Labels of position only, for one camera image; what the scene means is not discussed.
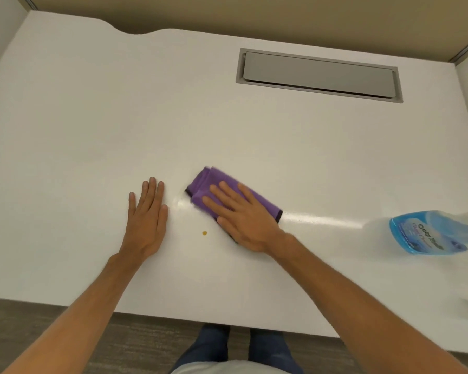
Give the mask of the person's right hand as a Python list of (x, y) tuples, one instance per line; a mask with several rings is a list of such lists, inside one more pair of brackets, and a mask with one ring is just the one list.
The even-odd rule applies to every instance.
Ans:
[(269, 214), (267, 209), (255, 198), (251, 190), (242, 183), (237, 184), (237, 189), (243, 198), (251, 204), (248, 213), (218, 213), (218, 185), (210, 185), (210, 192), (218, 202), (209, 196), (203, 196), (202, 201), (211, 211), (217, 214), (217, 218), (227, 218), (239, 231), (239, 245), (260, 253), (275, 255), (276, 251), (285, 243), (287, 234)]

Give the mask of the blue spray bottle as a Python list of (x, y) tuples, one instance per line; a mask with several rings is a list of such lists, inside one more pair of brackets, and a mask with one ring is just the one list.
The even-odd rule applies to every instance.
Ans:
[(407, 213), (389, 220), (393, 238), (415, 255), (454, 255), (468, 252), (468, 212), (431, 210)]

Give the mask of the person's right forearm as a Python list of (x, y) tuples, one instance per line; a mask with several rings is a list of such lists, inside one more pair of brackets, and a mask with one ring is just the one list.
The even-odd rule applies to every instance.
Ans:
[(300, 285), (368, 374), (468, 374), (468, 368), (293, 235), (269, 234), (264, 250)]

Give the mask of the purple microfiber cloth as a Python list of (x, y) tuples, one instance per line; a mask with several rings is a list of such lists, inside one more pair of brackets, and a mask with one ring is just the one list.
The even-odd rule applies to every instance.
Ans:
[[(239, 190), (237, 189), (237, 184), (239, 182), (237, 182), (234, 178), (226, 175), (224, 172), (216, 168), (204, 168), (186, 189), (186, 193), (191, 197), (192, 203), (200, 207), (203, 211), (209, 213), (215, 219), (216, 222), (217, 214), (215, 214), (206, 205), (204, 205), (202, 197), (206, 195), (213, 198), (215, 202), (218, 202), (218, 200), (215, 199), (210, 192), (210, 185), (218, 185), (222, 181), (225, 181), (236, 192), (239, 192)], [(253, 192), (252, 190), (251, 192), (254, 194), (255, 198), (267, 209), (269, 214), (275, 219), (275, 221), (278, 224), (283, 214), (283, 211), (268, 200), (266, 200), (264, 197), (260, 196), (258, 193)], [(283, 256), (283, 253), (287, 248), (288, 243), (292, 243), (293, 240), (294, 237), (292, 237), (290, 234), (287, 234), (285, 243), (276, 251), (275, 255), (273, 256)]]

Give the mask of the white shirt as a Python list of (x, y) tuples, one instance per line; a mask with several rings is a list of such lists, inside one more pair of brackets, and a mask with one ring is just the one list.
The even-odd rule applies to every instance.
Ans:
[(195, 362), (181, 365), (170, 374), (289, 374), (269, 365), (248, 360), (226, 362)]

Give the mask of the person's left forearm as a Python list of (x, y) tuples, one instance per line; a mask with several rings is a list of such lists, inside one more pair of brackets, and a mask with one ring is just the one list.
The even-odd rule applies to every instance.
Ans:
[(90, 286), (2, 374), (82, 374), (146, 256), (121, 249)]

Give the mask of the blue jeans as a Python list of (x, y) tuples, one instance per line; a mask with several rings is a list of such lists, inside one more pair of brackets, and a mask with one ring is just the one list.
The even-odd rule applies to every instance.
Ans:
[[(204, 324), (194, 343), (176, 361), (170, 373), (189, 363), (229, 361), (230, 331), (231, 327), (227, 325)], [(304, 374), (280, 331), (251, 328), (247, 360), (269, 365), (289, 374)]]

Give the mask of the person's left hand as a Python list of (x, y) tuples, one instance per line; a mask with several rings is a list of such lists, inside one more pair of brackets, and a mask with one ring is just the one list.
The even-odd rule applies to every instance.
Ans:
[(160, 206), (165, 205), (163, 202), (165, 184), (162, 181), (157, 181), (157, 218), (150, 218), (145, 215), (145, 197), (148, 190), (148, 182), (149, 179), (142, 183), (140, 197), (139, 199), (136, 198), (136, 218), (134, 225), (131, 227), (128, 227), (127, 214), (126, 230), (122, 245), (118, 251), (119, 257), (124, 257), (138, 264), (142, 264), (147, 258), (154, 255), (160, 249), (164, 240), (156, 239), (156, 226)]

